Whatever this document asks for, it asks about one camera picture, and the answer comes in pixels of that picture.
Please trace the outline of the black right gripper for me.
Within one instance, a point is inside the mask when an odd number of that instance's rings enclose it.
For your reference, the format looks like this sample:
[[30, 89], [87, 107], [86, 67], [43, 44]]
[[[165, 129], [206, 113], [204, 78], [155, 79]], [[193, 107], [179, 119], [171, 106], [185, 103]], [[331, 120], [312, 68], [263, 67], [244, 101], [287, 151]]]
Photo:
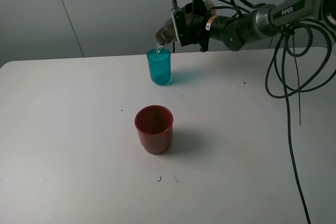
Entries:
[[208, 51], [209, 39], [224, 43], [223, 30], [231, 18], [221, 15], [195, 16], [195, 43], [201, 52]]

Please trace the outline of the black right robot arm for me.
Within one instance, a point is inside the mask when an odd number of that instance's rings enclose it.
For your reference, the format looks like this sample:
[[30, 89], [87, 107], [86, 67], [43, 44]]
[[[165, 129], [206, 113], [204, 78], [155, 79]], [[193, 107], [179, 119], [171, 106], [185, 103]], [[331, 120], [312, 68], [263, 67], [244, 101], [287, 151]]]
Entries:
[[246, 44], [271, 38], [288, 25], [296, 25], [308, 18], [322, 22], [335, 31], [335, 0], [287, 0], [275, 6], [263, 4], [248, 14], [225, 17], [206, 13], [202, 22], [202, 36], [206, 41], [222, 42], [227, 49], [239, 51]]

